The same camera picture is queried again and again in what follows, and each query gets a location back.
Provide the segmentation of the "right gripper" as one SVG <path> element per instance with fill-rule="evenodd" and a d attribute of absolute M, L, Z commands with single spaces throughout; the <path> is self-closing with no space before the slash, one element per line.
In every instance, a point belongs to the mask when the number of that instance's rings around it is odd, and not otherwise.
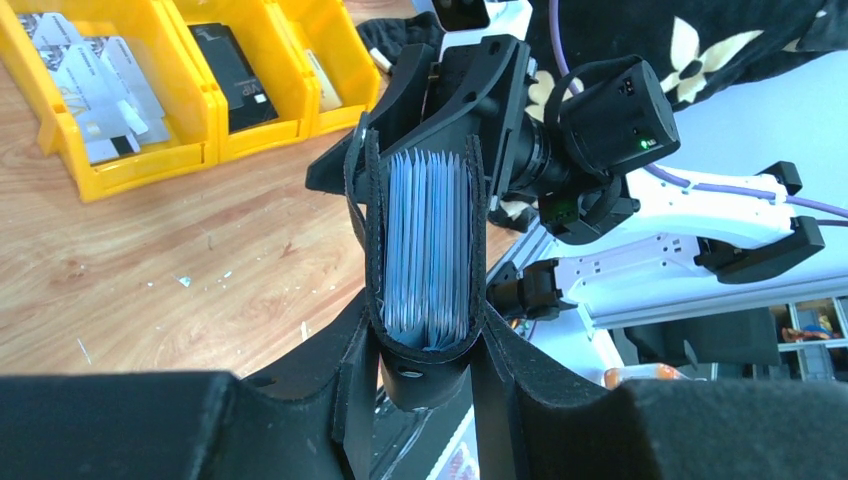
<path fill-rule="evenodd" d="M 448 48 L 405 47 L 381 99 L 307 169 L 305 186 L 444 211 L 479 198 L 538 195 L 538 123 L 526 112 L 535 62 L 510 36 Z"/>

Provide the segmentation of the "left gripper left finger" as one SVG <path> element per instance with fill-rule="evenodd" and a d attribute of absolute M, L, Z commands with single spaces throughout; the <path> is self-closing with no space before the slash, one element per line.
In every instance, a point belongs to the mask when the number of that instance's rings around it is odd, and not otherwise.
<path fill-rule="evenodd" d="M 365 479 L 371 339 L 358 294 L 245 378 L 228 371 L 5 376 L 5 479 Z"/>

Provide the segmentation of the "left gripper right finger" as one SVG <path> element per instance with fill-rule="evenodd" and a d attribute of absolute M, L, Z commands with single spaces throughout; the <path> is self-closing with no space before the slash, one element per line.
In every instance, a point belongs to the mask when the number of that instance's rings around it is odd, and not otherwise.
<path fill-rule="evenodd" d="M 607 389 L 491 308 L 471 363 L 485 479 L 843 479 L 836 381 L 631 380 Z"/>

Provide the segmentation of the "black leather card holder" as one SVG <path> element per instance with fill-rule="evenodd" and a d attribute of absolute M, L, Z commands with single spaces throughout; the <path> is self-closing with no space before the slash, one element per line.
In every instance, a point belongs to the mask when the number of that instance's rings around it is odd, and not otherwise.
<path fill-rule="evenodd" d="M 366 318 L 380 375 L 403 411 L 441 407 L 460 390 L 486 322 L 486 192 L 480 142 L 463 152 L 412 148 L 384 157 L 362 114 L 343 160 L 344 194 L 366 258 Z"/>

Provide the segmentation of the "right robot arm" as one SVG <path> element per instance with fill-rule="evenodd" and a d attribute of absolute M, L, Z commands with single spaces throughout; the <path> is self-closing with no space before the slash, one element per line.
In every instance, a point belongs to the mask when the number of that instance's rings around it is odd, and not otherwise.
<path fill-rule="evenodd" d="M 375 110 L 308 168 L 309 189 L 346 197 L 390 325 L 544 317 L 674 278 L 753 284 L 824 249 L 792 163 L 747 177 L 657 166 L 680 139 L 642 58 L 586 65 L 599 80 L 573 99 L 557 84 L 542 119 L 523 109 L 533 65 L 510 35 L 407 46 Z M 485 217 L 509 195 L 536 201 L 539 226 L 574 253 L 487 282 Z"/>

